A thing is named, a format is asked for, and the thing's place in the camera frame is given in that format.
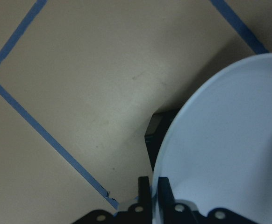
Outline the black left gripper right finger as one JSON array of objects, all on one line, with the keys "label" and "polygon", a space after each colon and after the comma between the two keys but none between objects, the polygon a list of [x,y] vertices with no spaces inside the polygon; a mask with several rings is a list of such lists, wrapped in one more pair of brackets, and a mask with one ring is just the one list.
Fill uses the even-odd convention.
[{"label": "black left gripper right finger", "polygon": [[163,224],[173,223],[175,199],[172,193],[169,179],[158,178],[158,206],[160,219]]}]

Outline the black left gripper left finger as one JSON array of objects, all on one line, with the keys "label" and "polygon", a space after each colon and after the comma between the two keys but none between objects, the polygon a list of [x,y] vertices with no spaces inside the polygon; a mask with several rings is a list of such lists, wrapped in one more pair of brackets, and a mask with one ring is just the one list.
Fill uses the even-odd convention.
[{"label": "black left gripper left finger", "polygon": [[137,213],[142,216],[142,224],[150,223],[150,183],[147,176],[138,178]]}]

